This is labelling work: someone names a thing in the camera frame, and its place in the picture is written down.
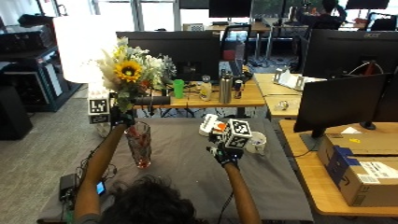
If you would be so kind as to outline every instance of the vase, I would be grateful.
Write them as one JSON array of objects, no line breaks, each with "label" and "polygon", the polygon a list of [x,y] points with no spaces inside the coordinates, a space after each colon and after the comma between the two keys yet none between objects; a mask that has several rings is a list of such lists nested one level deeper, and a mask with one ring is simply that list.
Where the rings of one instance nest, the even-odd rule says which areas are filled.
[{"label": "vase", "polygon": [[128,127],[124,135],[136,165],[140,169],[144,169],[150,165],[150,126],[138,121]]}]

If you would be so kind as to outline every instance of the phone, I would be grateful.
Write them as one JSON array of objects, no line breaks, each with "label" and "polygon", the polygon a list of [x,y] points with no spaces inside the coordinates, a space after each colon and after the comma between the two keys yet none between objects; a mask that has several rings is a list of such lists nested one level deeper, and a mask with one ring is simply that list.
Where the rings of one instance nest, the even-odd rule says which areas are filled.
[{"label": "phone", "polygon": [[100,181],[100,183],[97,184],[97,193],[101,196],[105,192],[106,192],[106,189],[104,187],[104,181]]}]

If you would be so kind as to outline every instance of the person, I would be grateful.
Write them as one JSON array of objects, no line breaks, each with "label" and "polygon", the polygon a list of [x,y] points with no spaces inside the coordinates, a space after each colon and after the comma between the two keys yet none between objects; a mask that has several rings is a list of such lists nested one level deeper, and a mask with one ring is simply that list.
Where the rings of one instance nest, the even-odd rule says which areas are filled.
[{"label": "person", "polygon": [[[306,33],[303,34],[305,39],[309,39],[313,26],[318,21],[343,22],[346,20],[347,12],[337,4],[335,0],[322,0],[322,6],[323,6],[323,13],[322,14],[318,14],[317,12],[313,13],[313,14],[318,14],[318,15],[307,15],[305,13],[303,7],[299,7],[295,12],[297,21],[309,26]],[[337,9],[338,17],[331,15],[331,12],[334,9]],[[297,63],[290,64],[291,73],[301,73],[301,69],[302,69],[301,68],[302,67],[302,52],[301,51],[302,50],[303,49],[301,48],[301,37],[297,35],[293,38],[293,51],[294,51],[294,55],[297,55],[298,57],[297,57]]]},{"label": "person", "polygon": [[[322,0],[322,6],[323,6],[323,13],[319,15],[307,15],[305,14],[305,8],[299,7],[295,12],[295,19],[302,24],[309,26],[309,29],[306,31],[305,36],[309,36],[313,25],[318,21],[338,21],[343,22],[347,17],[346,10],[338,5],[335,0]],[[333,10],[337,9],[338,17],[331,15]]]},{"label": "person", "polygon": [[[102,179],[126,127],[128,125],[124,123],[114,126],[88,160],[85,177],[78,187],[74,202],[74,223],[198,223],[196,209],[190,201],[180,197],[180,192],[170,188],[169,183],[153,176],[144,176],[126,189],[117,188],[114,202],[101,214],[96,186]],[[232,159],[222,148],[217,148],[213,156],[229,176],[240,222],[261,223],[255,203],[237,168],[237,161]]]}]

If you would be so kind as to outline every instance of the dark hair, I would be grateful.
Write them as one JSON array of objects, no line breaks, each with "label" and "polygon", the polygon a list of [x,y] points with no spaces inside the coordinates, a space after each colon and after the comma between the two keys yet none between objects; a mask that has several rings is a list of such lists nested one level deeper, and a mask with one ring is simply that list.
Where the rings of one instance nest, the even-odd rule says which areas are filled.
[{"label": "dark hair", "polygon": [[331,13],[333,9],[337,7],[337,1],[335,0],[322,0],[322,6],[325,8],[325,11],[327,13]]},{"label": "dark hair", "polygon": [[102,213],[101,224],[192,224],[196,209],[180,198],[170,183],[152,175],[134,181],[130,187],[117,183],[112,192],[114,203]]}]

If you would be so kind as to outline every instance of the gray table surface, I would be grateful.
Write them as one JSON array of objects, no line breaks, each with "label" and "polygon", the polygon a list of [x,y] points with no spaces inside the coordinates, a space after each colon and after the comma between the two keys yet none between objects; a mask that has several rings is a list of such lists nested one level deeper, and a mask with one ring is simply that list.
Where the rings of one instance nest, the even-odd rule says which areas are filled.
[{"label": "gray table surface", "polygon": [[[217,218],[232,193],[232,187],[224,169],[205,150],[214,144],[200,135],[202,119],[138,120],[146,122],[152,129],[152,164],[142,170],[134,166],[122,137],[110,162],[117,166],[118,173],[106,181],[106,188],[112,188],[114,181],[132,183],[136,178],[148,174],[166,177],[173,186],[180,189],[181,197],[193,202],[197,217]],[[265,133],[270,150],[267,157],[245,151],[238,162],[259,216],[269,220],[313,221],[309,202],[275,137],[271,123],[266,119],[246,120],[250,122],[253,132]],[[74,172],[86,153],[80,153],[65,174]],[[39,215],[39,222],[60,219],[62,205],[57,197],[58,188],[49,196],[48,203]],[[102,201],[102,209],[105,209],[110,205],[112,199],[104,195]],[[222,217],[237,218],[234,200],[226,207]]]}]

